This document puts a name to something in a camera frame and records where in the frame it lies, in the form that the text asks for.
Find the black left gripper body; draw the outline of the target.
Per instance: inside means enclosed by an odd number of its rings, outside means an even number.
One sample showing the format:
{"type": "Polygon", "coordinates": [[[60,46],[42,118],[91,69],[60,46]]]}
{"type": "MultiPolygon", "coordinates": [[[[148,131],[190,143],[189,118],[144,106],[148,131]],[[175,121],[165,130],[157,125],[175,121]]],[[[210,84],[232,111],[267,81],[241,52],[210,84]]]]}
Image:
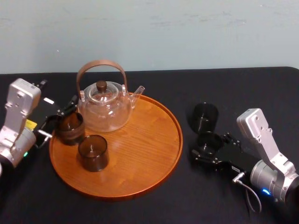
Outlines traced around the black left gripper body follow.
{"type": "Polygon", "coordinates": [[[58,115],[61,107],[52,99],[44,97],[38,106],[32,111],[26,120],[26,128],[36,133],[38,130],[46,132],[47,118],[51,115],[58,115]]]}

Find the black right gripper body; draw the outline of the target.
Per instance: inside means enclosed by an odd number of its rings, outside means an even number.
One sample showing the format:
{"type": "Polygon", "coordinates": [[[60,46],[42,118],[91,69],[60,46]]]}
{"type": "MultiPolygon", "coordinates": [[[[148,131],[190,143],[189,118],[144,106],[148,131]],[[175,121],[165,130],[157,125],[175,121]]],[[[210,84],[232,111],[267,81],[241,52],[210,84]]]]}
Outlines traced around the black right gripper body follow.
{"type": "Polygon", "coordinates": [[[217,158],[216,166],[226,171],[235,173],[244,172],[247,178],[250,178],[254,166],[257,164],[257,158],[238,148],[220,148],[215,153],[217,158]]]}

